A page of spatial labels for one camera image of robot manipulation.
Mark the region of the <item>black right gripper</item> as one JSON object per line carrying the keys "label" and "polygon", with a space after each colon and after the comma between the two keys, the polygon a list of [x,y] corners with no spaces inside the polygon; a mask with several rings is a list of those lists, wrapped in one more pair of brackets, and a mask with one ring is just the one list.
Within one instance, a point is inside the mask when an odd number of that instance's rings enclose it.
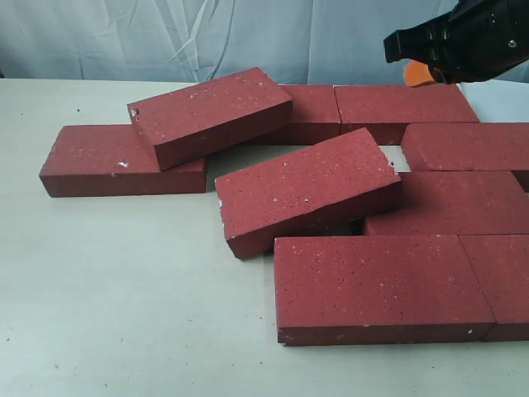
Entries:
{"label": "black right gripper", "polygon": [[384,39],[389,63],[407,60],[408,87],[484,82],[528,61],[528,2],[459,1]]}

